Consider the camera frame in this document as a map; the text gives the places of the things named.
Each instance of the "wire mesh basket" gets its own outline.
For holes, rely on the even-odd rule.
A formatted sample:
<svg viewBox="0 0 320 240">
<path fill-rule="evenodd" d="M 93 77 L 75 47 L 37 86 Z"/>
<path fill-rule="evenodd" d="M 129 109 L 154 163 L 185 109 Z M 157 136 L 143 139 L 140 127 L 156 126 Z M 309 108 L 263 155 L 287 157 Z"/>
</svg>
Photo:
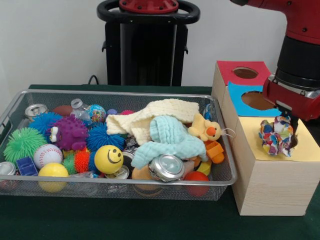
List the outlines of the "wire mesh basket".
<svg viewBox="0 0 320 240">
<path fill-rule="evenodd" d="M 73 99 L 82 99 L 88 105 L 98 104 L 104 109 L 143 109 L 148 103 L 175 98 L 199 104 L 200 112 L 206 105 L 212 106 L 212 121 L 225 127 L 218 102 L 208 95 L 154 94 L 99 91 L 25 90 L 18 93 L 0 117 L 0 162 L 5 160 L 4 150 L 11 133 L 29 125 L 25 109 L 32 104 L 45 104 L 49 111 L 57 106 L 69 105 Z M 76 198 L 122 198 L 122 199 L 166 199 L 166 200 L 213 200 L 217 201 L 227 186 L 237 179 L 234 159 L 226 136 L 220 138 L 225 160 L 211 167 L 209 181 L 173 181 L 164 183 L 156 180 L 43 177 L 0 175 L 0 195 L 76 197 Z M 55 193 L 44 191 L 39 182 L 65 185 Z M 190 194 L 203 192 L 204 195 Z"/>
</svg>

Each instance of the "googly eye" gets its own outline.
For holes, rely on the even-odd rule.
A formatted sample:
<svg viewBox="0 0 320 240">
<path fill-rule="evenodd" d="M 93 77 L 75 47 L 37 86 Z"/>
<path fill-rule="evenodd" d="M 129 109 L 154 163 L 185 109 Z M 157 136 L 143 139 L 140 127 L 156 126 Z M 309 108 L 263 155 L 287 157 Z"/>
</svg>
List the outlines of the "googly eye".
<svg viewBox="0 0 320 240">
<path fill-rule="evenodd" d="M 57 136 L 55 135 L 50 135 L 50 141 L 55 143 L 57 141 Z"/>
<path fill-rule="evenodd" d="M 52 128 L 51 128 L 51 133 L 52 133 L 53 135 L 57 135 L 57 133 L 58 133 L 58 127 L 57 127 L 57 126 L 52 127 Z"/>
</svg>

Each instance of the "red robot arm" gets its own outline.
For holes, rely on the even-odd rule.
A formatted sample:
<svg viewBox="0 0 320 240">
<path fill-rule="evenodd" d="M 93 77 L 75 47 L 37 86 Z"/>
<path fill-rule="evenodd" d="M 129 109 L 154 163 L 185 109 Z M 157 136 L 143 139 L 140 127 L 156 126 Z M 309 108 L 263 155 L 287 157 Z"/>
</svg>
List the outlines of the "red robot arm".
<svg viewBox="0 0 320 240">
<path fill-rule="evenodd" d="M 263 96 L 286 114 L 303 120 L 320 116 L 320 1 L 231 0 L 244 6 L 279 11 L 287 19 L 275 76 Z"/>
</svg>

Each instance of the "green spiky ball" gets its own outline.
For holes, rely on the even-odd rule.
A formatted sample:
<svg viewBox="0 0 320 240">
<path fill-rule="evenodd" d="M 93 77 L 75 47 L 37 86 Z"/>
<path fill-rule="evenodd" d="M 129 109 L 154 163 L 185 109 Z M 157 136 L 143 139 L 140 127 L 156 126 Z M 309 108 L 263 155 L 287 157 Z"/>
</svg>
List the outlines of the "green spiky ball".
<svg viewBox="0 0 320 240">
<path fill-rule="evenodd" d="M 69 175 L 76 174 L 76 168 L 75 168 L 75 155 L 69 154 L 64 160 L 63 160 L 63 166 L 67 169 Z"/>
<path fill-rule="evenodd" d="M 33 158 L 40 146 L 47 144 L 45 137 L 36 129 L 24 127 L 15 130 L 9 137 L 4 150 L 6 161 L 16 164 L 16 161 L 25 157 Z"/>
</svg>

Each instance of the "purple monster toy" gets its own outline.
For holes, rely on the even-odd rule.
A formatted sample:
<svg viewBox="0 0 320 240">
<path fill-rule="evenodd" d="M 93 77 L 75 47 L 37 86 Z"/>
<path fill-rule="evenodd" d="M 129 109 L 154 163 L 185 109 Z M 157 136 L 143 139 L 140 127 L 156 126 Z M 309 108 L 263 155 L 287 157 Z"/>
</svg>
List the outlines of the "purple monster toy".
<svg viewBox="0 0 320 240">
<path fill-rule="evenodd" d="M 61 150 L 82 150 L 86 147 L 88 129 L 75 115 L 58 120 L 51 128 L 50 140 Z"/>
</svg>

